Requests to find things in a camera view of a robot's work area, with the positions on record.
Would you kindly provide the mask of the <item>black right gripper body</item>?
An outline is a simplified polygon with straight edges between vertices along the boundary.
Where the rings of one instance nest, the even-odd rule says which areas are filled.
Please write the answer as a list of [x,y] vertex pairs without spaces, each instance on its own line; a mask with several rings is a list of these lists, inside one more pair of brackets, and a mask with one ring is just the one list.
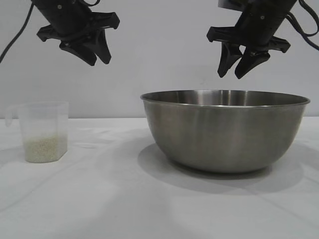
[[254,0],[245,6],[235,26],[212,26],[207,39],[245,46],[257,52],[278,50],[285,53],[290,43],[274,35],[295,3],[295,0]]

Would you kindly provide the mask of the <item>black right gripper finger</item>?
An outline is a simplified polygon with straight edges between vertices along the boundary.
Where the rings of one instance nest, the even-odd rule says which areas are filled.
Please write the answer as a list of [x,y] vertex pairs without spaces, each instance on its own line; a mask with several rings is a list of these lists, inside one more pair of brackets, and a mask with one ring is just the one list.
[[241,60],[235,68],[235,75],[238,79],[244,77],[249,71],[258,65],[268,61],[270,54],[268,51],[254,51],[246,48]]
[[228,70],[243,56],[240,45],[229,42],[221,43],[221,57],[217,73],[223,78]]

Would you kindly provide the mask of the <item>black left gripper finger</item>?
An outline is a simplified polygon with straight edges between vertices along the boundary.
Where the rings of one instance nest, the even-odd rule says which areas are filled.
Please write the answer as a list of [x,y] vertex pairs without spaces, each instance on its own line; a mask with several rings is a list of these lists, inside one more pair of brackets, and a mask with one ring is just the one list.
[[91,32],[85,46],[98,56],[104,64],[110,63],[112,56],[107,45],[104,29]]
[[59,48],[80,58],[90,66],[94,66],[97,61],[95,53],[81,44],[61,42]]

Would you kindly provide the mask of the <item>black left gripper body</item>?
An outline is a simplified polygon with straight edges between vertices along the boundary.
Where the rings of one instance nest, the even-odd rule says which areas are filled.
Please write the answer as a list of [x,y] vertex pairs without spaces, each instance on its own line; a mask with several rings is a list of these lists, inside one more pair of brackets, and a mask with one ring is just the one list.
[[117,29],[120,19],[115,12],[93,12],[82,0],[33,0],[49,22],[37,36],[41,41],[72,41],[107,28]]

